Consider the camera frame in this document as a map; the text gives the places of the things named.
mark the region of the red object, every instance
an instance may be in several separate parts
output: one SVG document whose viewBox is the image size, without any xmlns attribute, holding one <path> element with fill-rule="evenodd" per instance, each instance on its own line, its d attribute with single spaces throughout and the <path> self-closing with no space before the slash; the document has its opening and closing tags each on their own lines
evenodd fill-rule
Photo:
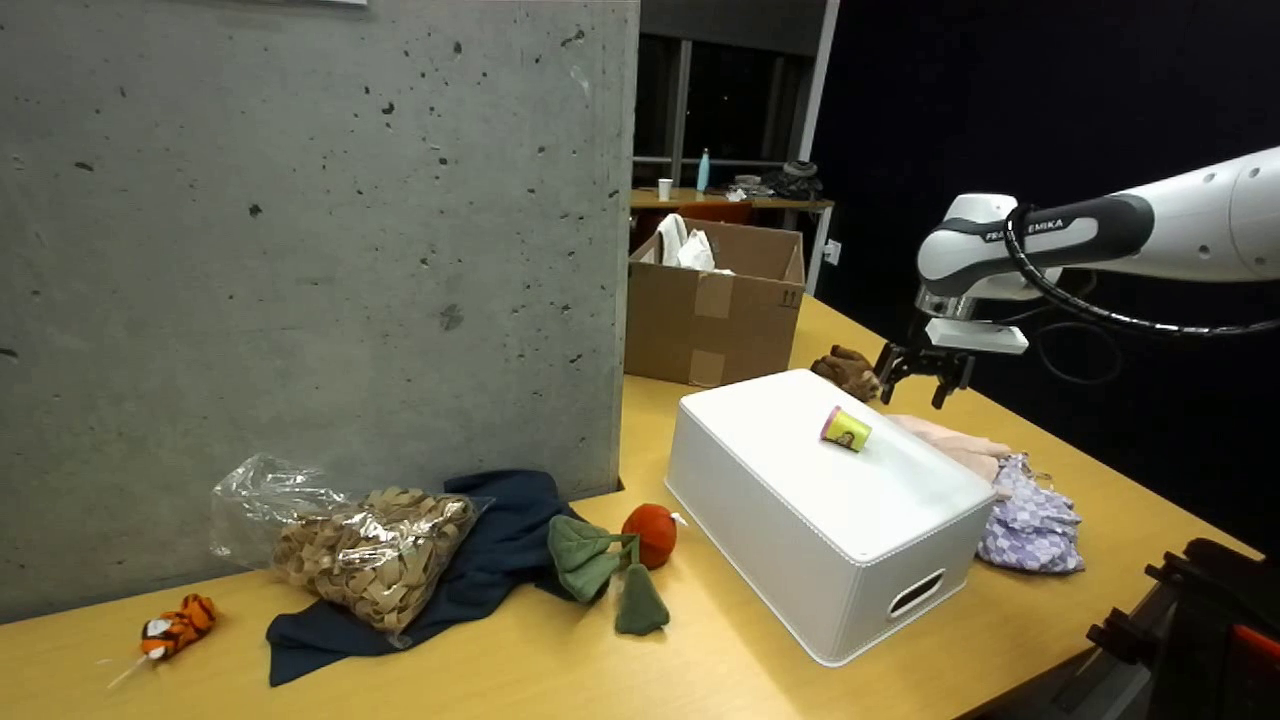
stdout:
<svg viewBox="0 0 1280 720">
<path fill-rule="evenodd" d="M 644 570 L 662 570 L 676 549 L 676 518 L 662 505 L 640 505 L 625 519 L 625 536 L 640 542 L 640 564 Z"/>
</svg>

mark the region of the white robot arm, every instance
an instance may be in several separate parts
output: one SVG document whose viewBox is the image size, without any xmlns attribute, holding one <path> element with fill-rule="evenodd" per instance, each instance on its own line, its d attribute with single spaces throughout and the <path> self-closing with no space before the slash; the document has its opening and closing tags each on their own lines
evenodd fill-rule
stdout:
<svg viewBox="0 0 1280 720">
<path fill-rule="evenodd" d="M 978 321 L 985 301 L 1060 301 L 1073 311 L 1179 337 L 1248 337 L 1280 321 L 1191 330 L 1132 321 L 1054 287 L 1065 270 L 1159 278 L 1186 286 L 1280 279 L 1280 149 L 1107 193 L 1078 204 L 1021 211 L 1010 195 L 954 195 L 917 251 L 928 316 L 910 346 L 884 346 L 884 400 L 910 374 L 940 377 L 932 403 L 969 385 L 972 352 L 1021 357 L 1015 325 Z"/>
</svg>

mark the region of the wall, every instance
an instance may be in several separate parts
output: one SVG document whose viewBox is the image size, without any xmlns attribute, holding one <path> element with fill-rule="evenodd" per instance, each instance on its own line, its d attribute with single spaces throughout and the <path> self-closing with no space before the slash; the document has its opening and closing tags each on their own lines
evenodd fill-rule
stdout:
<svg viewBox="0 0 1280 720">
<path fill-rule="evenodd" d="M 910 316 L 917 244 L 954 193 L 1067 204 L 1280 143 L 1274 33 L 1270 0 L 848 0 L 817 151 L 834 195 L 830 236 L 848 244 L 820 296 L 894 337 Z M 1280 316 L 1280 287 L 1099 278 L 1093 303 L 1242 325 Z M 1030 352 L 978 359 L 977 388 L 1280 549 L 1270 423 L 1255 421 L 1280 400 L 1280 337 L 1179 346 L 1065 321 L 1039 308 L 1022 330 L 1086 385 Z"/>
<path fill-rule="evenodd" d="M 221 574 L 253 451 L 614 490 L 636 0 L 8 0 L 0 622 Z"/>
</svg>

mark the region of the towel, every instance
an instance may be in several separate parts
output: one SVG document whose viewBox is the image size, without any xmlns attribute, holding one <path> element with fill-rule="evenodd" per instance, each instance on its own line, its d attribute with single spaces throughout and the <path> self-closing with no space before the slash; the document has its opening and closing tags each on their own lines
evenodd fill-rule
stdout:
<svg viewBox="0 0 1280 720">
<path fill-rule="evenodd" d="M 272 689 L 291 686 L 342 655 L 404 652 L 451 624 L 482 622 L 511 596 L 514 586 L 535 586 L 565 596 L 546 553 L 546 519 L 566 512 L 566 505 L 558 499 L 551 475 L 503 467 L 460 475 L 445 490 L 480 499 L 482 518 L 451 556 L 426 610 L 397 641 L 325 600 L 304 612 L 274 615 L 268 624 Z"/>
</svg>

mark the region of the plastic bag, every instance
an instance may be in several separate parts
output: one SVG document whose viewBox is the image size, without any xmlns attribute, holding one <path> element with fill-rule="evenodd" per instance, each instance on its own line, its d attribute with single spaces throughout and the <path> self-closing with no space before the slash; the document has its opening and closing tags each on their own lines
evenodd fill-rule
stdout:
<svg viewBox="0 0 1280 720">
<path fill-rule="evenodd" d="M 354 505 L 315 490 L 315 475 L 268 458 L 242 460 L 213 490 L 213 553 L 240 564 L 265 561 L 283 586 L 398 635 L 437 596 L 477 526 L 477 505 L 424 490 L 374 490 Z"/>
</svg>

